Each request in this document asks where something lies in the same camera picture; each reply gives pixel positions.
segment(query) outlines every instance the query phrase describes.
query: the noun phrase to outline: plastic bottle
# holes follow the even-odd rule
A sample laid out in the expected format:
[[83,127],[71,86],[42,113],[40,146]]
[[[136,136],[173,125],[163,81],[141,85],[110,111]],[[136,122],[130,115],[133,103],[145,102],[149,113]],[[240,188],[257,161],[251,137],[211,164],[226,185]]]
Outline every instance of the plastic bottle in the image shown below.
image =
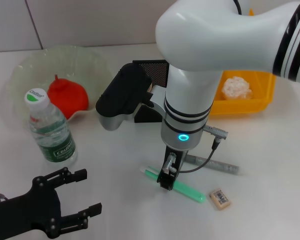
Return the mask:
[[78,152],[63,113],[41,88],[29,90],[24,100],[30,109],[29,128],[45,159],[56,168],[72,165]]

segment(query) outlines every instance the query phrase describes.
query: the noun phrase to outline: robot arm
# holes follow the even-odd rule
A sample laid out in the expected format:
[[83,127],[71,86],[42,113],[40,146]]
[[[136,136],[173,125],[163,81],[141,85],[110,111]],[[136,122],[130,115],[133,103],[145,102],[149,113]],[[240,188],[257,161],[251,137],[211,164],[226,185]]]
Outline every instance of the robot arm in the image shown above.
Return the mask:
[[238,15],[232,0],[179,0],[155,33],[177,69],[263,71],[300,82],[300,2],[251,17]]
[[223,70],[270,72],[300,82],[300,2],[253,17],[238,12],[234,0],[178,0],[155,30],[157,46],[170,64],[166,88],[154,86],[146,94],[146,73],[131,63],[96,104],[107,130],[117,129],[141,102],[162,115],[166,150],[157,182],[165,189],[171,190],[184,172],[185,156],[203,131],[215,136],[209,157],[227,137],[206,125]]

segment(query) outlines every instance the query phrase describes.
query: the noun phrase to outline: bottle cap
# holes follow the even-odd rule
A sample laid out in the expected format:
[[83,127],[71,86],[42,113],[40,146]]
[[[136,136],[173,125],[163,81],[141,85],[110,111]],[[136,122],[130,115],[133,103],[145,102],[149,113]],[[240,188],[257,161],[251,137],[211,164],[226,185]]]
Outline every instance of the bottle cap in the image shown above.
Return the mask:
[[33,88],[24,96],[25,103],[30,111],[40,111],[48,107],[50,100],[45,90]]

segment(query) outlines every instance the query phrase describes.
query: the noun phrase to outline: yellow tray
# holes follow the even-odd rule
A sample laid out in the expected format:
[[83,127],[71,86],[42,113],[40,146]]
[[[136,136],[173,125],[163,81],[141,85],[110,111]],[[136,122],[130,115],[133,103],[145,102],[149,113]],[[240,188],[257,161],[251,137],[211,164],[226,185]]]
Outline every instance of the yellow tray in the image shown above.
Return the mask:
[[[238,76],[250,84],[252,99],[225,100],[221,92],[228,78]],[[224,71],[216,91],[210,115],[248,114],[266,109],[272,102],[275,90],[276,76],[258,71]]]

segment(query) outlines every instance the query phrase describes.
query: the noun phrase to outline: green label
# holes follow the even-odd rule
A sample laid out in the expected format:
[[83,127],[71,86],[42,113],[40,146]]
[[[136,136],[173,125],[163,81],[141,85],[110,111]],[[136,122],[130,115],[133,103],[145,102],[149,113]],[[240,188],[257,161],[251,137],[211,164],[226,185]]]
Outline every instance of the green label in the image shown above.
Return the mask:
[[36,99],[34,96],[32,96],[30,94],[28,94],[26,96],[26,99],[28,99],[30,102],[36,102],[36,101],[38,101],[38,99]]
[[66,140],[57,146],[39,146],[44,157],[50,162],[59,163],[67,160],[74,154],[76,145],[69,133]]

